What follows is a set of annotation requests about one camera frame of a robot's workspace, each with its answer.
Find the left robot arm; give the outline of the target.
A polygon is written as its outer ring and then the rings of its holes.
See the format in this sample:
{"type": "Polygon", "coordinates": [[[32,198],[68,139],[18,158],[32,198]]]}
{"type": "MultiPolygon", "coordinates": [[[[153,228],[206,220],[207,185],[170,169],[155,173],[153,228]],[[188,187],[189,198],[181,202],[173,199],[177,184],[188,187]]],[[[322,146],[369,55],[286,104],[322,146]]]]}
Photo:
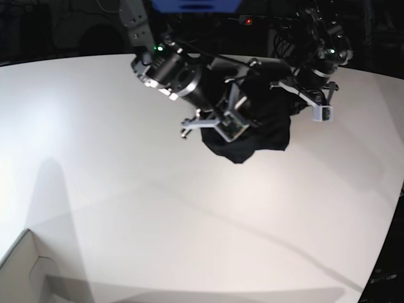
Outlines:
{"type": "Polygon", "coordinates": [[[337,84],[330,81],[340,66],[353,57],[344,34],[336,1],[294,1],[298,24],[292,27],[294,46],[284,59],[292,69],[285,79],[271,83],[300,97],[311,107],[330,108],[337,84]]]}

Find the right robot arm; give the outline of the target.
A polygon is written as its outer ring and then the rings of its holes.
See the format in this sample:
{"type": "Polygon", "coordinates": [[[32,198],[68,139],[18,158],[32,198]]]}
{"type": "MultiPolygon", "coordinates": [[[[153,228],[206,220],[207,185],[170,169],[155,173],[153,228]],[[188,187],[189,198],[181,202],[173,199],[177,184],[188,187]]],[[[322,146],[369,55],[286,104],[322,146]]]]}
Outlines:
{"type": "Polygon", "coordinates": [[[249,100],[241,85],[258,75],[260,62],[242,62],[197,50],[191,57],[191,44],[162,28],[161,17],[144,1],[121,1],[119,16],[135,48],[131,63],[137,79],[171,100],[183,99],[196,113],[181,123],[181,136],[195,129],[213,129],[227,143],[238,139],[256,123],[243,113],[249,100]]]}

